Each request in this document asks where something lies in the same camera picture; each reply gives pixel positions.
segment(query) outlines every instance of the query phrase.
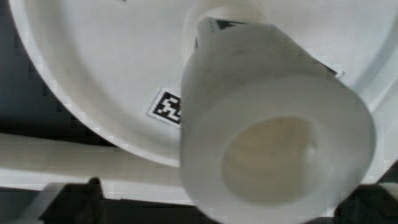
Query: white plastic cup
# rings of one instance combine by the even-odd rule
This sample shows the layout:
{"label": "white plastic cup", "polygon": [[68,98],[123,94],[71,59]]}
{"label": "white plastic cup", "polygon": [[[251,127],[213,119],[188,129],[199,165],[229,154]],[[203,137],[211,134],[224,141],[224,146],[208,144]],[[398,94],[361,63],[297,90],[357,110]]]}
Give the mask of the white plastic cup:
{"label": "white plastic cup", "polygon": [[373,118],[275,26],[215,25],[201,23],[183,78],[183,186],[219,222],[304,223],[361,183]]}

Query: dark background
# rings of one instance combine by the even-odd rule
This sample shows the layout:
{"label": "dark background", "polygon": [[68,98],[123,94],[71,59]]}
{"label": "dark background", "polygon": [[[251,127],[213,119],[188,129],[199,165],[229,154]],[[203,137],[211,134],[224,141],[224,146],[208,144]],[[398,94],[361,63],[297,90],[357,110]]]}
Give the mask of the dark background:
{"label": "dark background", "polygon": [[[66,110],[28,60],[7,0],[0,0],[0,132],[112,146]],[[384,182],[398,180],[398,164]],[[18,218],[39,192],[0,188],[0,224]],[[215,223],[195,207],[126,200],[107,200],[108,223]],[[331,224],[316,219],[311,224]]]}

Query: black object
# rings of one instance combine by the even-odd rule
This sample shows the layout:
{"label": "black object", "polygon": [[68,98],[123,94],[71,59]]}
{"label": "black object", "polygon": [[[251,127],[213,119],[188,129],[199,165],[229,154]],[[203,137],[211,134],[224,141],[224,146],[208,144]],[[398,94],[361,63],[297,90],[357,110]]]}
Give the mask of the black object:
{"label": "black object", "polygon": [[11,224],[107,224],[100,179],[87,184],[48,184]]}
{"label": "black object", "polygon": [[105,224],[105,198],[100,179],[68,184],[39,217],[44,224]]}
{"label": "black object", "polygon": [[378,185],[363,185],[339,204],[336,224],[396,224],[398,201]]}
{"label": "black object", "polygon": [[389,167],[389,170],[378,180],[378,183],[398,183],[398,161]]}
{"label": "black object", "polygon": [[222,19],[217,19],[215,20],[217,22],[217,25],[219,25],[219,29],[224,30],[238,25],[245,25],[247,23],[242,23],[242,22],[235,22],[235,21],[229,21],[229,20],[222,20]]}

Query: white plastic surface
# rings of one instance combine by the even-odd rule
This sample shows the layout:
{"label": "white plastic surface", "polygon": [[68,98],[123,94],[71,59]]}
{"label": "white plastic surface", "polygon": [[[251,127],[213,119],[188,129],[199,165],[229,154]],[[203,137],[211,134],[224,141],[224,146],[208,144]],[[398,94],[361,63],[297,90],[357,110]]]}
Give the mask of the white plastic surface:
{"label": "white plastic surface", "polygon": [[183,77],[183,186],[220,223],[306,223],[361,183],[373,118],[275,26],[215,26]]}
{"label": "white plastic surface", "polygon": [[124,150],[0,134],[0,186],[43,190],[100,177],[108,199],[192,204],[179,169]]}
{"label": "white plastic surface", "polygon": [[[190,13],[199,2],[203,1],[11,0],[30,58],[66,107],[92,130],[126,151],[172,166],[179,163],[179,130],[148,117],[146,112],[160,89],[179,88],[187,56],[181,45],[187,38],[185,23],[187,18],[195,18]],[[347,71],[341,82],[359,94],[375,118],[377,154],[363,180],[363,183],[375,183],[398,158],[398,1],[256,2],[256,8],[265,11],[267,22],[283,29],[309,53]],[[25,156],[27,150],[25,145],[20,148]],[[57,152],[48,147],[37,153],[53,155],[55,164],[62,161],[60,155],[66,155]],[[78,152],[69,162],[78,160]],[[112,155],[128,157],[128,153],[119,153],[123,154]],[[43,171],[21,169],[23,163],[14,163],[9,168],[2,163],[2,175],[9,176],[2,179],[7,180],[2,181],[2,186],[9,183],[20,188],[39,189],[57,178],[71,180],[85,176],[82,169],[66,169],[60,173],[64,168],[57,169],[53,166],[41,179],[37,177],[43,176]],[[146,162],[139,162],[132,166],[139,169],[144,164]],[[110,179],[119,172],[132,170],[110,173]],[[174,175],[178,170],[153,178],[169,176],[167,179],[172,179],[178,178]],[[137,177],[130,178],[126,186],[132,186],[130,183],[137,191],[124,196],[130,195],[130,199],[156,200],[146,194],[148,185],[135,184],[140,183]],[[171,191],[162,182],[153,181],[151,186],[160,192]],[[181,185],[172,190],[183,192]],[[165,201],[162,195],[158,194],[158,200]],[[179,193],[171,194],[171,201],[187,199],[178,195]]]}

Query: white plate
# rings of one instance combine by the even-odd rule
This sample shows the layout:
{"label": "white plate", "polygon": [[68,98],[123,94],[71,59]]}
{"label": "white plate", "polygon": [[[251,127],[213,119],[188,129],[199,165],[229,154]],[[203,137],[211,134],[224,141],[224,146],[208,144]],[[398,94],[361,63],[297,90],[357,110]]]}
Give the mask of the white plate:
{"label": "white plate", "polygon": [[[179,129],[148,110],[162,89],[179,91],[203,2],[11,0],[30,58],[68,109],[126,151],[171,166],[179,165]],[[258,2],[267,22],[347,71],[341,81],[368,103],[386,143],[398,114],[389,103],[398,90],[398,1]],[[386,144],[380,155],[391,152]]]}

